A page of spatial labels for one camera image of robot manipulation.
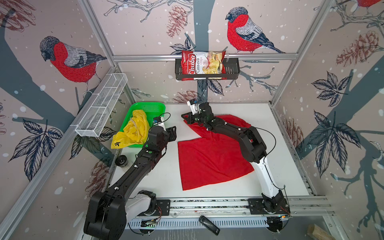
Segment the red shorts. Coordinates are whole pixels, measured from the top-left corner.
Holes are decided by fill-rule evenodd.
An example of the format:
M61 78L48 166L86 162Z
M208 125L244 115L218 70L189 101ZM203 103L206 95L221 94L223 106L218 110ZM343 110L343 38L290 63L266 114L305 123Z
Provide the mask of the red shorts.
M178 142L179 166L184 191L224 183L254 171L241 153L240 144L198 124L188 127L200 137Z

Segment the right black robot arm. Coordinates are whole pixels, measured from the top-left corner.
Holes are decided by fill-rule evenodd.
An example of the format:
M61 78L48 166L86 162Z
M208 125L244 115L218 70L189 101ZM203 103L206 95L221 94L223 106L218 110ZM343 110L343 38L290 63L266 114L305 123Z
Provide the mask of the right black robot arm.
M190 100L187 104L191 111L182 114L182 118L199 138L178 142L183 190L224 183L255 172L262 188L264 210L288 213L288 202L282 189L274 184L267 146L258 129L236 116L215 116L209 103Z

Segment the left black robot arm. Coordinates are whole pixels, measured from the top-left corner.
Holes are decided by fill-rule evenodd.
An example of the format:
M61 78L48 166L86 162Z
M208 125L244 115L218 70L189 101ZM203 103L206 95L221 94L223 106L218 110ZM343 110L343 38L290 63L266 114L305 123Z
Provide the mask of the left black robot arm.
M177 139L177 128L154 126L133 165L115 184L90 199L84 233L100 240L118 240L128 222L141 213L152 214L157 207L156 194L140 191L131 198L141 180L165 155L167 144Z

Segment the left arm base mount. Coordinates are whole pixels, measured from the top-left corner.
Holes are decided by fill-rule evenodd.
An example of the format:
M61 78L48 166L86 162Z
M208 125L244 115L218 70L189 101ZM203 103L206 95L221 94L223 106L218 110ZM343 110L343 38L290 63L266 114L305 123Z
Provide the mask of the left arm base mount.
M150 191L140 191L139 194L144 194L150 198L149 208L140 214L140 216L168 216L170 214L171 201L169 199L158 199L156 194Z

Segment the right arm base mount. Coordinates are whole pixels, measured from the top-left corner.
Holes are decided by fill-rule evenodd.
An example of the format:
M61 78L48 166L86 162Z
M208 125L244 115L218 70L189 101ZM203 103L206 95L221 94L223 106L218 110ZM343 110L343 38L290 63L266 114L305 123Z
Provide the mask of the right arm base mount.
M248 199L247 208L251 215L289 215L291 213L288 201L281 190L272 198L262 194L261 198Z

